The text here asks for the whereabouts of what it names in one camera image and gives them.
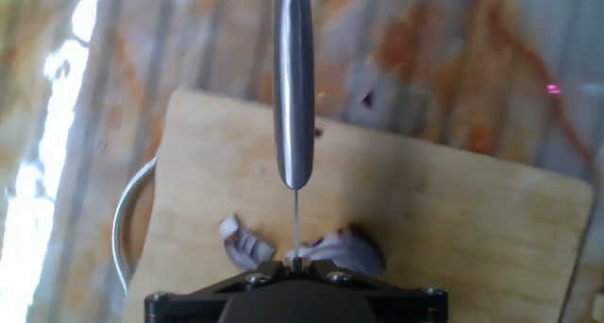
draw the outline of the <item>cutting board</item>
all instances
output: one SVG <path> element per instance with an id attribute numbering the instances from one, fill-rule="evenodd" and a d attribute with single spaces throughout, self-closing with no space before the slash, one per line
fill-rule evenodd
<path id="1" fill-rule="evenodd" d="M 388 282 L 449 290 L 451 322 L 554 322 L 593 201 L 584 182 L 398 135 L 317 119 L 300 191 L 302 241 L 361 224 Z M 277 171 L 270 108 L 176 92 L 159 149 L 156 197 L 125 322 L 154 291 L 189 293 L 240 272 L 218 223 L 237 213 L 294 247 L 294 194 Z"/>

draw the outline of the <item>bolt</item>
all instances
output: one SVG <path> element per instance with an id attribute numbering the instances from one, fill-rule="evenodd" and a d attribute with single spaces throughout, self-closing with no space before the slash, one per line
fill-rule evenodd
<path id="1" fill-rule="evenodd" d="M 271 278 L 261 274 L 261 273 L 255 273 L 255 274 L 249 274 L 247 276 L 245 276 L 245 280 L 247 282 L 249 282 L 250 284 L 254 284 L 254 285 L 260 285 L 260 284 L 264 284 L 267 281 L 269 281 Z"/>
<path id="2" fill-rule="evenodd" d="M 352 277 L 342 271 L 332 271 L 327 274 L 327 279 L 332 282 L 345 282 L 352 280 Z"/>
<path id="3" fill-rule="evenodd" d="M 160 301 L 160 300 L 169 298 L 171 295 L 172 295 L 172 293 L 169 293 L 169 292 L 158 291 L 154 294 L 149 295 L 149 298 L 151 298 L 152 300 L 155 300 L 155 301 Z"/>
<path id="4" fill-rule="evenodd" d="M 446 294 L 446 290 L 439 288 L 423 288 L 422 289 L 427 295 L 440 295 Z"/>

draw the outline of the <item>countertop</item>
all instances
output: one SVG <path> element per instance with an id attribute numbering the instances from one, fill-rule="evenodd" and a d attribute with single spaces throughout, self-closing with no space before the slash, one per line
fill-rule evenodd
<path id="1" fill-rule="evenodd" d="M 597 186 L 604 0 L 312 0 L 318 115 Z M 271 102 L 271 0 L 0 0 L 0 311 L 113 322 L 111 222 L 176 89 Z M 140 255 L 149 185 L 130 231 Z M 564 321 L 604 271 L 595 206 Z"/>

